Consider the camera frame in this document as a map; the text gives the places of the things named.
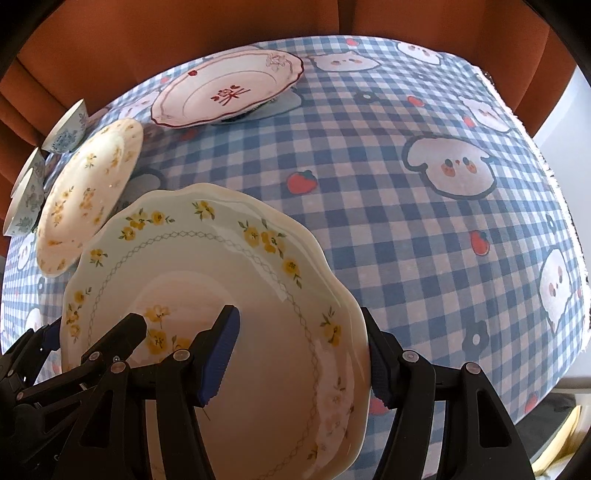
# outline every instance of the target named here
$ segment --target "table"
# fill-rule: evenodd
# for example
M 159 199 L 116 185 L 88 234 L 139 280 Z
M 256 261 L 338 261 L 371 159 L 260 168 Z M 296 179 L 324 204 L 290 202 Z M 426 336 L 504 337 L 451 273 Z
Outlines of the table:
M 150 122 L 158 91 L 203 59 L 103 110 L 87 137 L 119 115 L 144 124 L 116 210 L 146 191 L 201 181 L 263 200 L 314 233 L 339 280 L 404 348 L 440 365 L 478 362 L 519 420 L 586 344 L 591 301 L 566 204 L 522 125 L 480 70 L 451 54 L 371 37 L 256 46 L 302 57 L 305 75 L 239 121 L 181 130 Z M 4 348 L 61 315 L 74 268 L 45 279 L 34 250 L 33 235 L 11 242 Z M 41 378 L 59 372 L 53 353 Z M 391 422 L 372 398 L 363 450 L 342 478 L 372 477 Z M 437 468 L 442 434 L 438 404 L 426 473 Z

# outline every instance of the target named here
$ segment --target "red-rimmed plate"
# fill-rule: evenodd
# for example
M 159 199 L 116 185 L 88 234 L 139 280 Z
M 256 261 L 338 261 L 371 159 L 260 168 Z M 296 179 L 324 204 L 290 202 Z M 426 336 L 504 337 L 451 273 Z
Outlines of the red-rimmed plate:
M 301 59 L 284 51 L 222 55 L 173 80 L 156 98 L 152 120 L 184 128 L 231 118 L 275 98 L 303 73 Z

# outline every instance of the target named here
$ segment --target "red chinese character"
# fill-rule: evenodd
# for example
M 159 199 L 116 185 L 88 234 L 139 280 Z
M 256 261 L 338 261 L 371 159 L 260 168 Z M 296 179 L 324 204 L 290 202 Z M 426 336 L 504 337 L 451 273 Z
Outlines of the red chinese character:
M 241 88 L 240 85 L 230 85 L 230 88 L 218 90 L 217 95 L 211 97 L 211 100 L 226 106 L 233 98 L 238 98 L 243 93 L 250 92 L 250 89 Z

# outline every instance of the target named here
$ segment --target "blue and white bowl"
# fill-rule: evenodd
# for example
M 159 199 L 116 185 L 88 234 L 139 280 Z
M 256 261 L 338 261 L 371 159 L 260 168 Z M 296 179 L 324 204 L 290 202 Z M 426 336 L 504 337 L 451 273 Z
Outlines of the blue and white bowl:
M 43 182 L 35 175 L 33 169 L 29 168 L 14 192 L 2 234 L 24 236 L 30 233 L 44 201 Z
M 41 179 L 41 183 L 43 183 L 43 181 L 45 180 L 45 158 L 43 157 L 43 155 L 41 155 L 41 150 L 39 150 L 39 147 L 35 147 L 35 150 L 33 150 L 25 164 L 22 166 L 21 171 L 18 174 L 17 180 L 16 182 L 14 182 L 12 191 L 10 192 L 10 198 L 14 197 L 18 185 L 24 178 L 25 174 L 29 171 L 29 168 L 33 169 L 33 173 L 37 177 L 39 177 Z
M 86 104 L 78 100 L 51 129 L 41 148 L 53 153 L 74 150 L 84 137 L 87 121 Z

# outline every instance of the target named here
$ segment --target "white plate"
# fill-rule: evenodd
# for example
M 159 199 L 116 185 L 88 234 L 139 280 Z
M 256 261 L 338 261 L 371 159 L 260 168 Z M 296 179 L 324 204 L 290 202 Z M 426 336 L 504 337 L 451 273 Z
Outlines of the white plate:
M 66 288 L 63 368 L 129 312 L 148 323 L 129 363 L 161 361 L 226 303 L 240 310 L 241 331 L 207 416 L 196 410 L 217 479 L 333 479 L 365 434 L 361 310 L 308 230 L 243 193 L 206 183 L 159 190 L 111 218 Z M 156 428 L 151 405 L 152 471 L 163 480 Z
M 142 125 L 119 120 L 89 138 L 58 176 L 37 229 L 37 264 L 46 277 L 72 265 L 105 223 L 142 148 Z
M 183 128 L 240 115 L 275 98 L 303 73 L 301 59 L 284 51 L 228 53 L 170 82 L 152 106 L 152 120 Z

